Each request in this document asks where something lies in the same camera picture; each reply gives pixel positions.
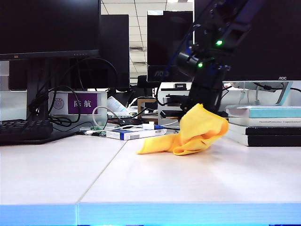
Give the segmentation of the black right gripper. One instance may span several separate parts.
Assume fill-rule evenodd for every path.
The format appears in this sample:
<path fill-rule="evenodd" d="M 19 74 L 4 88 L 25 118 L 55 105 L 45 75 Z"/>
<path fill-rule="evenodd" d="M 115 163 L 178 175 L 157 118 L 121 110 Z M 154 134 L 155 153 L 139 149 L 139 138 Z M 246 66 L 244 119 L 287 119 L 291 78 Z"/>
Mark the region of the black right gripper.
<path fill-rule="evenodd" d="M 206 109 L 216 115 L 222 115 L 220 103 L 222 99 L 222 81 L 224 67 L 197 67 L 189 96 L 183 96 L 180 108 L 187 112 L 195 104 L 209 105 Z"/>

